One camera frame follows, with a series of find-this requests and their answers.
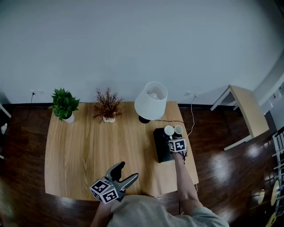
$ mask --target mug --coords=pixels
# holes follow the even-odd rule
[[[171,125],[167,125],[164,128],[163,136],[164,137],[169,137],[172,140],[173,139],[173,137],[172,137],[173,134],[174,134],[174,127],[171,126]]]
[[[181,127],[180,125],[176,125],[176,126],[174,127],[174,131],[175,131],[175,133],[176,133],[177,135],[179,135],[179,136],[181,136],[182,133],[183,133],[183,129],[182,129],[182,127]]]

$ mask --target dark wooden floor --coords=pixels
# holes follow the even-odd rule
[[[18,226],[89,226],[98,202],[71,200],[45,193],[44,156],[51,110],[15,107],[4,137],[0,161],[1,217]],[[181,108],[188,132],[192,116]],[[239,112],[194,109],[195,126],[189,136],[199,177],[198,196],[204,206],[237,226],[248,214],[249,197],[271,188],[273,146],[271,132],[227,152],[223,148],[249,132]],[[176,192],[159,199],[178,214]]]

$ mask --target gray t-shirt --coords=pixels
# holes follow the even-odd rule
[[[173,216],[162,203],[150,196],[125,196],[112,207],[108,227],[229,227],[228,223],[205,207],[196,208],[191,216]]]

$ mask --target wall outlet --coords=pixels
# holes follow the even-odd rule
[[[184,96],[190,96],[190,95],[191,95],[191,91],[187,91],[187,92],[185,92]]]
[[[44,94],[43,90],[37,90],[39,94]]]

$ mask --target person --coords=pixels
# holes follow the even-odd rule
[[[159,200],[151,196],[125,196],[120,204],[117,201],[116,204],[100,203],[91,227],[228,227],[227,222],[203,207],[182,156],[179,153],[173,156],[183,215],[169,214]]]

